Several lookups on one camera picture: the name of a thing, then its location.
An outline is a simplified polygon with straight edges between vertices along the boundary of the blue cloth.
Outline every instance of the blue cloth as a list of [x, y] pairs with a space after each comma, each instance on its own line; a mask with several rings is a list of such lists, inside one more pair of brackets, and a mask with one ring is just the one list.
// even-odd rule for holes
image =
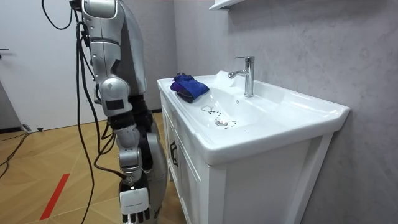
[[196, 99], [200, 95], [209, 91], [209, 88], [205, 84], [196, 81], [191, 75], [186, 75], [184, 73], [178, 73], [177, 76], [174, 77], [173, 81], [174, 83], [170, 87], [172, 90], [180, 91], [179, 86], [183, 86], [184, 89], [191, 93], [193, 99]]

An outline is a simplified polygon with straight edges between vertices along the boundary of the chrome faucet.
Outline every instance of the chrome faucet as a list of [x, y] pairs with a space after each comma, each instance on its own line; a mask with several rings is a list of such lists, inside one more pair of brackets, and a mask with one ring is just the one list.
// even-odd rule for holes
[[253, 86], [254, 86], [254, 57], [253, 56], [245, 56], [245, 57], [236, 57], [236, 58], [244, 58], [245, 70], [229, 72], [229, 78], [235, 78], [236, 75], [244, 75], [246, 77], [246, 84], [244, 87], [244, 96], [252, 97]]

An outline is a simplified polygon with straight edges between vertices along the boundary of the wooden floor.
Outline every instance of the wooden floor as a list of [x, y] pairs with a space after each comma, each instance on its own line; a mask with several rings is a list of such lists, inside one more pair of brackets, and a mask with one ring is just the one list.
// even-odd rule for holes
[[[164, 147], [162, 114], [154, 115]], [[101, 122], [101, 132], [106, 123]], [[84, 124], [83, 135], [91, 161], [96, 156], [95, 125]], [[21, 133], [0, 134], [0, 141]], [[22, 137], [0, 142], [0, 162], [15, 149]], [[77, 127], [33, 133], [10, 162], [0, 179], [0, 223], [79, 224], [91, 190], [90, 171]], [[101, 157], [99, 165], [118, 170], [118, 150]], [[40, 220], [64, 174], [70, 174], [50, 218]], [[97, 169], [95, 191], [86, 224], [121, 223], [118, 200], [119, 177]], [[185, 224], [173, 182], [168, 182], [159, 218], [160, 224]]]

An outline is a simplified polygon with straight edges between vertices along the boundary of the white sink basin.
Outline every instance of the white sink basin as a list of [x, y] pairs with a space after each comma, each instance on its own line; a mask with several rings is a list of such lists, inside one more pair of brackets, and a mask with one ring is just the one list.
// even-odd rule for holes
[[[158, 85], [209, 165], [333, 133], [349, 113], [347, 106], [259, 81], [254, 97], [246, 98], [244, 77], [229, 79], [224, 71], [195, 79], [210, 91], [193, 103], [170, 89], [171, 78], [158, 80]], [[218, 126], [216, 121], [227, 124]]]

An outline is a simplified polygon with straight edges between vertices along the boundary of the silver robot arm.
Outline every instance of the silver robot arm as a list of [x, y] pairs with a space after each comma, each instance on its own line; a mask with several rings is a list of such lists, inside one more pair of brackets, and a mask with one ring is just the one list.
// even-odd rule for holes
[[[107, 117], [118, 119], [115, 121], [117, 124], [111, 124], [111, 127], [118, 138], [121, 170], [127, 176], [125, 181], [132, 185], [142, 174], [142, 158], [138, 147], [140, 133], [129, 102], [129, 96], [146, 91], [141, 32], [131, 11], [122, 1], [83, 1], [82, 13], [90, 36], [91, 59], [95, 81], [101, 93], [101, 105]], [[131, 46], [134, 46], [130, 49], [133, 69], [127, 75], [126, 72], [119, 72], [122, 31], [128, 32]]]
[[[128, 218], [133, 223], [157, 223], [167, 166], [142, 96], [146, 79], [141, 32], [122, 0], [84, 0], [81, 12], [101, 105], [117, 137], [120, 169], [127, 177], [119, 187], [123, 222]], [[145, 202], [138, 205], [141, 200], [148, 201], [147, 208]]]

